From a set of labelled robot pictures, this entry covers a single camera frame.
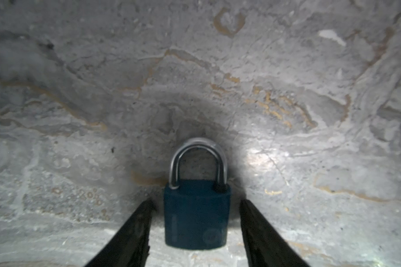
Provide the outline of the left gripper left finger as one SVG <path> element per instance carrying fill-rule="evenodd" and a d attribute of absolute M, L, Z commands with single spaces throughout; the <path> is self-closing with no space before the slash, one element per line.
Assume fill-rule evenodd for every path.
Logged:
<path fill-rule="evenodd" d="M 142 202 L 87 267 L 143 267 L 149 255 L 149 233 L 154 202 Z"/>

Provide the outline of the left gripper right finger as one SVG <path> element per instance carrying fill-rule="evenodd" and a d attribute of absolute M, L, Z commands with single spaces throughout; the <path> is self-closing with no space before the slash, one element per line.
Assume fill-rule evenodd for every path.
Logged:
<path fill-rule="evenodd" d="M 250 200 L 241 200 L 239 213 L 250 267 L 309 267 Z"/>

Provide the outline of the blue padlock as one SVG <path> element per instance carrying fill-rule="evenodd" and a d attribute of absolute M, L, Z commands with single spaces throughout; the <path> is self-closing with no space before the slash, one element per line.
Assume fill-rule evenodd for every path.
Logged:
<path fill-rule="evenodd" d="M 180 161 L 203 149 L 216 160 L 213 180 L 180 179 Z M 164 188 L 165 243 L 184 250 L 213 250 L 226 245 L 231 204 L 228 163 L 222 148 L 207 138 L 191 138 L 174 153 Z"/>

